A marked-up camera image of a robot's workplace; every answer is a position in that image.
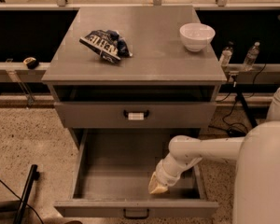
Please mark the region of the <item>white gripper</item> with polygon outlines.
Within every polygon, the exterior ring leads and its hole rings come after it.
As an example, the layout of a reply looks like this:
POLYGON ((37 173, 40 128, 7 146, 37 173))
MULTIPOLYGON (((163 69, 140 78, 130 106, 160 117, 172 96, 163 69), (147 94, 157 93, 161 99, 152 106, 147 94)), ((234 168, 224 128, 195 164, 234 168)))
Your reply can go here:
POLYGON ((168 154, 157 164, 156 171, 152 174, 148 184, 148 192, 150 194, 165 193, 168 187, 177 183, 183 172, 193 166, 192 163, 193 159, 178 160, 172 154, 168 154))

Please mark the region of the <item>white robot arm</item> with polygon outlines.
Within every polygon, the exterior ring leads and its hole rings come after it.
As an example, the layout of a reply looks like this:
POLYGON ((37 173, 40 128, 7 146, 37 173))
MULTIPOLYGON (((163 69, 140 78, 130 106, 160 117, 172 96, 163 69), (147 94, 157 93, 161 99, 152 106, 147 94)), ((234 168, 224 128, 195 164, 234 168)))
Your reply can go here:
POLYGON ((164 193, 203 159, 236 162, 232 224, 280 224, 280 121, 262 123, 244 137, 172 138, 148 192, 164 193))

